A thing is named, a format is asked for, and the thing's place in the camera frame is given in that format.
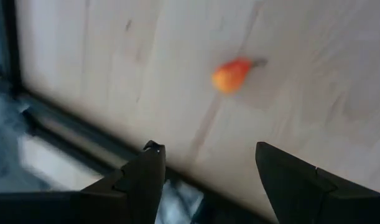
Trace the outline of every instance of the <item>wood grain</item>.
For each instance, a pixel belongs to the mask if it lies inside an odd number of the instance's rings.
[[[380,191],[380,0],[19,1],[26,83],[275,220],[267,141]],[[266,58],[240,92],[210,73]]]

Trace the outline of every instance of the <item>small fruit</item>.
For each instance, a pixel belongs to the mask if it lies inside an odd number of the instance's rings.
[[[213,85],[223,93],[233,93],[241,88],[246,74],[254,63],[246,58],[237,58],[220,66],[212,75]]]

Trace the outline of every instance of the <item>wooden surface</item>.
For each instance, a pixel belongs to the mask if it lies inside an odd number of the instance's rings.
[[[33,90],[274,220],[258,141],[380,191],[380,0],[21,0]],[[211,72],[265,57],[243,89]]]

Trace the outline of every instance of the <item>gray floor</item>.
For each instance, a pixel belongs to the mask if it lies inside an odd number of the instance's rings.
[[[50,189],[20,166],[18,137],[24,132],[15,106],[0,95],[0,192],[33,192]]]

